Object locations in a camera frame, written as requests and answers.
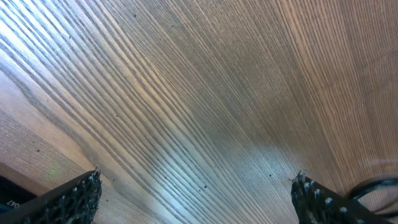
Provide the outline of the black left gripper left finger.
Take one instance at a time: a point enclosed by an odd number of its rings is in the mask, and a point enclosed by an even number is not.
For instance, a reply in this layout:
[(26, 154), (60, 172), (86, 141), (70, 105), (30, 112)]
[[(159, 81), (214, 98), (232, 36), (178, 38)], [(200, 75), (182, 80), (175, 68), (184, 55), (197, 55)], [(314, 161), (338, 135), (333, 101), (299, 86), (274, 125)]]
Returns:
[(1, 213), (1, 224), (93, 223), (102, 194), (101, 172), (86, 172), (17, 208)]

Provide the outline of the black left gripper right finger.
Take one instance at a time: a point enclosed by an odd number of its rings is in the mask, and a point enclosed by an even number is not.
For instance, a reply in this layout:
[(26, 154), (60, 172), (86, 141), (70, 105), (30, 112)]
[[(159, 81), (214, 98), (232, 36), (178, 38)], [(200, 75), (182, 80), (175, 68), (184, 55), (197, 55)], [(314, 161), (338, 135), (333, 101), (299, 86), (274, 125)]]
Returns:
[(290, 193), (300, 224), (390, 224), (391, 212), (372, 212), (359, 199), (391, 185), (391, 179), (374, 180), (357, 185), (343, 197), (307, 177), (302, 169), (292, 180)]

